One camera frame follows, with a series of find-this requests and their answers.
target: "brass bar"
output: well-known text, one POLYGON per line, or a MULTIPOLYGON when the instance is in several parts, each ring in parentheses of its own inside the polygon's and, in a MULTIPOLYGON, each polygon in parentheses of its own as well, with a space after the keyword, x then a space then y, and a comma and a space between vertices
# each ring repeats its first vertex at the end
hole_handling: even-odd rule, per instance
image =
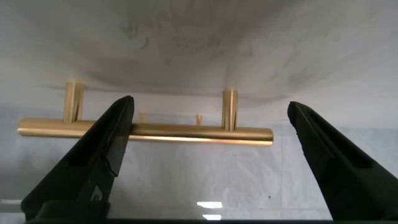
POLYGON ((76 82, 68 82, 63 107, 63 122, 70 124, 80 120, 83 115, 83 94, 85 86, 76 82))
MULTIPOLYGON (((23 119, 18 127, 22 136, 80 138, 95 121, 75 121, 70 124, 57 119, 23 119)), ((184 124, 133 124, 130 140, 162 142, 207 142, 270 146, 274 140, 271 129, 236 128, 184 124)))
POLYGON ((197 125, 203 124, 203 116, 201 114, 197 115, 197 125))
POLYGON ((238 115, 238 92, 236 90, 223 91, 223 119, 222 125, 227 131, 236 129, 238 115))
POLYGON ((140 123, 146 123, 147 122, 147 113, 146 112, 139 113, 139 122, 140 123))

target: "gold metal rod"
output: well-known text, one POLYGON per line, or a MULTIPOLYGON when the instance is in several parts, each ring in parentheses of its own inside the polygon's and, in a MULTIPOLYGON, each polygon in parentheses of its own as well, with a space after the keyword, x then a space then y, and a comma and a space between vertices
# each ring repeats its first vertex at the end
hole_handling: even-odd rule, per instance
POLYGON ((197 115, 197 125, 203 124, 203 116, 201 114, 197 115))
MULTIPOLYGON (((75 121, 70 124, 57 119, 23 119, 18 127, 22 136, 80 138, 95 121, 75 121)), ((184 124, 133 124, 130 140, 162 142, 207 142, 270 146, 274 140, 271 129, 236 128, 184 124)))
POLYGON ((80 120, 83 115, 83 94, 85 86, 76 82, 68 82, 63 107, 63 122, 70 124, 80 120))
POLYGON ((238 92, 236 90, 223 91, 223 120, 222 125, 227 131, 236 129, 238 116, 238 92))

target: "marble tile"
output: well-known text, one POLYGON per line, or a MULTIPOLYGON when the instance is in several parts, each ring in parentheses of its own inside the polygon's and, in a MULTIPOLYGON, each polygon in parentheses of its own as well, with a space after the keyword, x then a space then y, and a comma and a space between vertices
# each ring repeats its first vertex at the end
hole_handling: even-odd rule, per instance
POLYGON ((280 209, 281 128, 272 147, 130 142, 110 202, 127 208, 280 209))
POLYGON ((23 223, 25 223, 25 214, 23 214, 23 213, 0 213, 0 223, 23 224, 23 223))
POLYGON ((192 208, 132 208, 129 212, 120 213, 113 208, 109 211, 109 218, 149 218, 149 219, 209 219, 222 220, 278 220, 280 210, 220 208, 205 209, 192 208))
POLYGON ((283 209, 282 219, 284 220, 332 220, 329 210, 303 210, 303 209, 283 209))
POLYGON ((376 128, 340 128, 355 145, 398 177, 398 130, 376 128))
POLYGON ((283 127, 282 208, 327 208, 295 129, 289 124, 283 127))

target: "gray marble surface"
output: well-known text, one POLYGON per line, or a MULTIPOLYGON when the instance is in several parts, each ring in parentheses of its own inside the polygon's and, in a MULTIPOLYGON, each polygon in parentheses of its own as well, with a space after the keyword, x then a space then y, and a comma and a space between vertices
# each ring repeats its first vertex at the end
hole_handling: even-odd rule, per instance
POLYGON ((281 218, 284 220, 332 220, 327 209, 284 209, 281 218))
MULTIPOLYGON (((76 139, 18 136, 28 114, 2 108, 1 200, 20 200, 74 145, 76 139)), ((253 126, 253 123, 242 124, 253 126)), ((261 124, 272 147, 130 142, 116 178, 109 216, 120 218, 330 219, 320 189, 289 124, 261 124), (216 202, 206 208, 199 202, 216 202)), ((398 130, 340 128, 382 166, 395 165, 398 130)), ((20 220, 18 204, 0 203, 0 220, 20 220)))
POLYGON ((293 126, 283 126, 282 207, 327 208, 293 126))

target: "white wall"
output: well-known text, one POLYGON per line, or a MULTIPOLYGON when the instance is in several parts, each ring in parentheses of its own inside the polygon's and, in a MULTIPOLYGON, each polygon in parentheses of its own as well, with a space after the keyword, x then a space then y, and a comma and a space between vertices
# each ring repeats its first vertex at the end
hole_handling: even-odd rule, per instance
POLYGON ((218 110, 211 99, 236 88, 242 113, 267 123, 295 100, 335 125, 398 127, 397 1, 187 3, 0 1, 0 102, 59 110, 74 78, 185 98, 178 110, 148 105, 187 116, 218 110), (193 113, 191 97, 203 97, 193 113))

